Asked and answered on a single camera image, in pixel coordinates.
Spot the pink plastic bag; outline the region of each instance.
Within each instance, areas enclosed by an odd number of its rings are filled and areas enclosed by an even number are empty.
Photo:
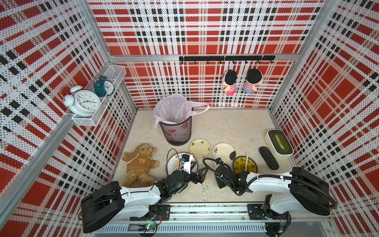
[[[192,111],[193,107],[206,106],[201,112]],[[180,94],[172,94],[159,101],[154,108],[154,124],[151,127],[156,129],[159,122],[166,124],[178,124],[193,115],[199,115],[209,110],[210,106],[204,102],[187,101],[186,97]]]

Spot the wire basket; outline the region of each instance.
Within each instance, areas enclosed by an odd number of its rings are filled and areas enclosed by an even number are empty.
[[[112,101],[112,98],[114,97],[115,94],[117,94],[117,88],[119,87],[120,83],[122,82],[122,80],[124,79],[126,75],[126,70],[124,66],[110,65],[110,66],[105,66],[104,69],[106,71],[103,74],[103,76],[106,76],[107,80],[112,82],[112,85],[114,86],[114,93],[110,96],[99,97],[100,105],[92,116],[82,117],[79,115],[74,115],[72,117],[72,120],[74,120],[78,126],[95,127],[99,124],[110,102]]]
[[[159,122],[163,134],[171,145],[181,146],[191,138],[192,116],[178,124]]]

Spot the striped shirt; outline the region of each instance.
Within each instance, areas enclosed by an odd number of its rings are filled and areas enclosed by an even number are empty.
[[[245,82],[244,87],[250,91],[254,90],[254,87],[252,84],[250,84],[248,81]]]
[[[237,86],[236,84],[233,84],[230,86],[230,89],[226,92],[227,95],[231,96],[237,91]]]

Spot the plush doll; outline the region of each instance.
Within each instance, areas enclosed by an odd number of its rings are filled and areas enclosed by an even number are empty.
[[[227,95],[232,96],[237,92],[236,87],[237,73],[233,70],[227,70],[224,72],[224,76],[222,77],[222,84],[225,87],[224,91]]]
[[[150,169],[155,169],[159,166],[158,160],[151,159],[155,152],[155,148],[149,144],[141,144],[137,146],[134,153],[124,153],[122,160],[126,161],[128,166],[122,186],[134,188],[136,181],[140,182],[142,187],[149,187],[155,183],[153,177],[149,175]]]
[[[258,69],[253,68],[249,70],[247,73],[246,82],[243,85],[243,91],[246,93],[253,93],[253,91],[257,91],[255,86],[263,83],[262,78],[262,73]]]

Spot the remote control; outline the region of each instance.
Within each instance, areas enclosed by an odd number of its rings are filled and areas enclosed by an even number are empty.
[[[259,153],[262,155],[263,159],[265,160],[265,162],[267,163],[267,165],[270,169],[272,169],[272,170],[279,169],[278,162],[276,161],[273,154],[271,153],[271,151],[267,147],[261,146],[259,148]]]

